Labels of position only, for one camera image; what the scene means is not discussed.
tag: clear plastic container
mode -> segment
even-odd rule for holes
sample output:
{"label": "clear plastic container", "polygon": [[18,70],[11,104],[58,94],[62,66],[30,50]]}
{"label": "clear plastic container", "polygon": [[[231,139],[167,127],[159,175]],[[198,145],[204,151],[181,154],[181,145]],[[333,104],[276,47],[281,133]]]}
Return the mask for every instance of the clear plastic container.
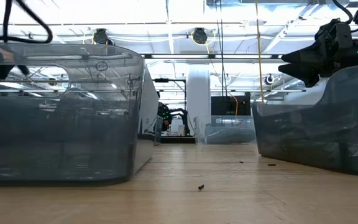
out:
{"label": "clear plastic container", "polygon": [[0,183],[122,182],[151,158],[158,96],[144,59],[105,45],[0,44]]}
{"label": "clear plastic container", "polygon": [[336,72],[313,105],[252,112],[262,156],[358,174],[358,66]]}
{"label": "clear plastic container", "polygon": [[247,144],[255,142],[251,116],[196,117],[197,144]]}

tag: white column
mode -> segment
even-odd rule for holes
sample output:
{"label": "white column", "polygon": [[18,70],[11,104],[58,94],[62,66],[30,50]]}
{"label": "white column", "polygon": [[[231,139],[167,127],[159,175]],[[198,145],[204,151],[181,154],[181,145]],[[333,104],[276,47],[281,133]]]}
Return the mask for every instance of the white column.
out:
{"label": "white column", "polygon": [[189,122],[195,125],[195,117],[211,115],[209,65],[190,65],[187,76],[187,111]]}

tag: ceiling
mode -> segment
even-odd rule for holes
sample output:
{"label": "ceiling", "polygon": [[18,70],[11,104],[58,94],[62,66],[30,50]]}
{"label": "ceiling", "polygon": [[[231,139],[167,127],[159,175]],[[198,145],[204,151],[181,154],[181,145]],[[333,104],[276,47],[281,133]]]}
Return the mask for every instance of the ceiling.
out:
{"label": "ceiling", "polygon": [[[0,0],[0,35],[5,0]],[[53,43],[90,44],[97,28],[107,34],[117,46],[139,54],[220,54],[217,36],[218,22],[224,54],[258,54],[258,29],[263,54],[286,54],[307,47],[314,41],[319,27],[333,18],[347,20],[347,16],[330,0],[259,0],[258,15],[254,0],[222,0],[222,9],[213,0],[26,0],[27,5],[53,31]],[[340,0],[354,14],[358,1]],[[19,6],[13,5],[9,35],[46,39],[46,32]],[[191,32],[196,27],[205,29],[206,46],[196,45]],[[176,60],[149,60],[153,78],[186,78],[189,63]],[[259,66],[254,62],[226,60],[227,85],[233,89],[258,88]],[[278,72],[282,62],[265,62],[263,76],[269,73],[280,77],[274,88],[283,88],[286,82],[296,82]],[[220,89],[221,63],[211,66],[211,89]],[[158,84],[156,88],[180,88],[175,83]],[[301,83],[288,88],[303,88]],[[183,98],[183,93],[162,95],[167,100]]]}

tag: wooden floor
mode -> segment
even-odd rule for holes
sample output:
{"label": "wooden floor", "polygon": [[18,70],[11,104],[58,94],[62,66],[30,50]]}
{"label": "wooden floor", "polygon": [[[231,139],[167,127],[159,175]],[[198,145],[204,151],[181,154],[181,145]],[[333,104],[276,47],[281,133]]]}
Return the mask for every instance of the wooden floor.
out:
{"label": "wooden floor", "polygon": [[358,176],[262,158],[255,146],[164,145],[124,184],[0,188],[0,223],[358,224]]}

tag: light wood tabletop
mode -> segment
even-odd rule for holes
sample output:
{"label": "light wood tabletop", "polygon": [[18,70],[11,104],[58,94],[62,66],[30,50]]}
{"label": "light wood tabletop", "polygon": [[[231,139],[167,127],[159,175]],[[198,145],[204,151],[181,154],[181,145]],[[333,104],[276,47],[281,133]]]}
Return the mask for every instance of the light wood tabletop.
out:
{"label": "light wood tabletop", "polygon": [[255,145],[161,145],[123,184],[0,187],[0,223],[358,224],[358,176],[263,158]]}

